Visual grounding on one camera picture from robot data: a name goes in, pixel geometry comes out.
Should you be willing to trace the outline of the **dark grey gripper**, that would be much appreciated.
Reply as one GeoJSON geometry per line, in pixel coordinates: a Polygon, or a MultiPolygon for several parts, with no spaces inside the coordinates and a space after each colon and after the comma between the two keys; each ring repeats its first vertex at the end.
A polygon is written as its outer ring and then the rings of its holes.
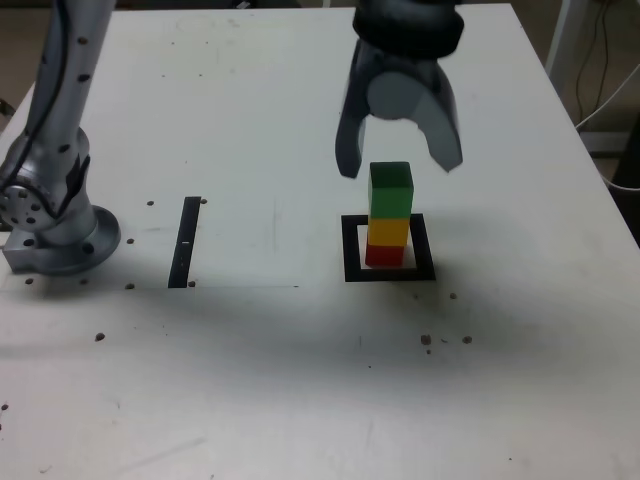
{"type": "Polygon", "coordinates": [[[431,158],[445,172],[463,163],[455,97],[437,61],[400,57],[357,42],[335,140],[343,177],[358,176],[361,129],[370,113],[383,120],[413,122],[424,135],[431,158]]]}

